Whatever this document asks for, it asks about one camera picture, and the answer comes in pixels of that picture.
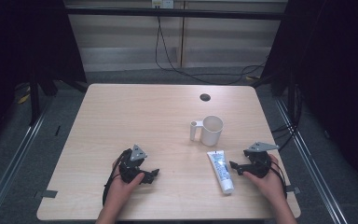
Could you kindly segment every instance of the wooden table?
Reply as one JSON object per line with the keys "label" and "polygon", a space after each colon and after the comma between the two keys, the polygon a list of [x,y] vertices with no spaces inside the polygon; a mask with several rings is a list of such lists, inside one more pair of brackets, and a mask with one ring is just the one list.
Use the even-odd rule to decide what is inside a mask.
{"label": "wooden table", "polygon": [[[211,96],[204,102],[203,93]],[[216,115],[225,122],[218,144],[189,139],[190,122]],[[122,210],[122,220],[253,219],[273,217],[257,188],[229,168],[234,192],[220,189],[207,151],[223,149],[228,161],[248,163],[243,150],[255,141],[274,144],[251,87],[93,84],[79,109],[49,182],[42,220],[96,219],[112,162],[137,144],[148,157],[141,168],[159,174],[140,185]],[[277,150],[271,150],[284,167]],[[296,217],[296,197],[288,194]]]}

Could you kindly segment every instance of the power outlet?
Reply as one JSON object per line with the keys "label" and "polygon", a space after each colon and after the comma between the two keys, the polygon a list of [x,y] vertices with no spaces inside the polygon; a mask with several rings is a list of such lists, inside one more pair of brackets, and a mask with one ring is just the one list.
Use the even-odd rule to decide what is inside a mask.
{"label": "power outlet", "polygon": [[152,0],[152,8],[162,8],[162,0]]}
{"label": "power outlet", "polygon": [[173,8],[173,0],[162,0],[162,8]]}

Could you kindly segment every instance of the mug handle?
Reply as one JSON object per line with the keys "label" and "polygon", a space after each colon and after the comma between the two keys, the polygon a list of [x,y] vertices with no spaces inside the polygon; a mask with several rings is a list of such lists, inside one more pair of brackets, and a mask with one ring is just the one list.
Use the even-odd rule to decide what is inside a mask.
{"label": "mug handle", "polygon": [[196,130],[203,126],[203,122],[201,121],[191,121],[190,123],[190,140],[194,141],[196,137]]}

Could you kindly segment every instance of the toothpaste tube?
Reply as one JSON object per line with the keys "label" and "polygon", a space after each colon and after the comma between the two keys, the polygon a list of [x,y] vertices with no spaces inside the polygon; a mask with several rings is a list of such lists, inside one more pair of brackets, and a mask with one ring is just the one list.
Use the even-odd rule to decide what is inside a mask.
{"label": "toothpaste tube", "polygon": [[227,169],[225,151],[210,151],[207,152],[207,154],[211,160],[214,172],[216,173],[223,193],[232,193],[232,191],[234,191],[234,186],[232,185],[231,176]]}

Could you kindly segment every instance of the black cable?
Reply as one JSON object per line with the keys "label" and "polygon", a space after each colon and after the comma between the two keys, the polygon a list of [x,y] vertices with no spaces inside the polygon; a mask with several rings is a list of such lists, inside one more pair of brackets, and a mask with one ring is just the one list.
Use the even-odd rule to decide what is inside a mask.
{"label": "black cable", "polygon": [[266,165],[263,161],[261,161],[259,159],[255,159],[255,160],[258,161],[263,166],[269,168],[275,175],[277,175],[279,177],[279,179],[281,180],[281,184],[282,184],[282,190],[283,190],[284,198],[287,198],[286,179],[284,178],[284,174],[283,174],[283,171],[282,171],[281,167],[276,162],[271,161],[271,163],[274,163],[278,167],[278,170],[281,172],[281,173],[279,173],[277,170],[272,168],[271,165]]}
{"label": "black cable", "polygon": [[302,94],[301,94],[298,86],[296,86],[295,94],[296,94],[296,113],[295,113],[295,118],[294,118],[292,124],[287,126],[287,130],[291,134],[287,138],[287,140],[283,143],[283,145],[281,145],[280,148],[278,149],[278,151],[280,151],[280,152],[289,143],[290,139],[292,139],[292,137],[296,134],[296,131],[297,131],[297,128],[298,128],[298,125],[299,125],[299,122],[300,122],[301,113],[302,113],[303,97],[302,97]]}
{"label": "black cable", "polygon": [[278,127],[277,129],[272,130],[271,132],[272,132],[272,133],[279,133],[279,132],[282,132],[282,131],[287,131],[287,129],[288,129],[289,127],[292,127],[292,125],[293,125],[293,124],[289,124],[289,125],[283,124],[283,125],[281,125],[280,127]]}
{"label": "black cable", "polygon": [[[163,42],[163,45],[164,45],[164,49],[165,49],[165,54],[166,54],[166,57],[168,59],[168,62],[171,66],[171,68],[163,68],[162,66],[160,66],[160,64],[158,63],[158,60],[157,60],[157,55],[158,55],[158,42],[159,42],[159,36],[161,35],[161,39],[162,39],[162,42]],[[185,77],[191,77],[191,78],[194,78],[198,81],[201,81],[201,82],[204,82],[204,83],[207,83],[207,84],[212,84],[212,85],[230,85],[230,84],[234,84],[234,83],[237,83],[239,81],[242,80],[243,76],[244,75],[247,75],[247,74],[251,74],[253,73],[254,71],[256,71],[257,69],[261,68],[261,67],[264,67],[264,63],[261,63],[259,65],[249,65],[249,66],[246,66],[242,69],[241,73],[240,74],[219,74],[219,73],[214,73],[214,74],[188,74],[186,72],[183,72],[183,71],[179,71],[177,70],[175,67],[173,67],[172,65],[172,62],[171,62],[171,59],[168,55],[168,51],[167,51],[167,46],[165,44],[165,38],[164,38],[164,34],[162,33],[162,29],[161,29],[161,21],[160,21],[160,17],[158,17],[158,35],[157,35],[157,43],[156,43],[156,49],[155,49],[155,61],[156,61],[156,65],[164,70],[164,71],[170,71],[170,72],[176,72],[180,75],[183,75]],[[250,68],[250,67],[255,67],[255,69],[253,69],[252,71],[249,71],[249,72],[244,72],[247,68]],[[210,82],[210,81],[206,81],[206,80],[203,80],[203,79],[200,79],[200,78],[197,78],[198,76],[221,76],[221,75],[226,75],[226,76],[233,76],[233,77],[238,77],[236,80],[234,81],[230,81],[230,82],[227,82],[227,83],[213,83],[213,82]]]}
{"label": "black cable", "polygon": [[117,169],[118,165],[120,164],[121,159],[123,158],[123,156],[124,156],[124,152],[121,153],[120,156],[117,158],[116,163],[115,163],[115,165],[113,166],[112,173],[110,174],[110,179],[113,180],[113,179],[115,179],[118,175],[120,175],[120,174],[118,174],[118,175],[113,176],[113,174],[115,173],[115,170]]}
{"label": "black cable", "polygon": [[278,140],[278,139],[280,139],[280,138],[286,136],[286,135],[289,134],[289,133],[290,133],[290,132],[286,132],[286,133],[284,133],[284,134],[281,134],[281,135],[278,136],[278,137],[274,137],[274,140],[276,141],[276,140]]}

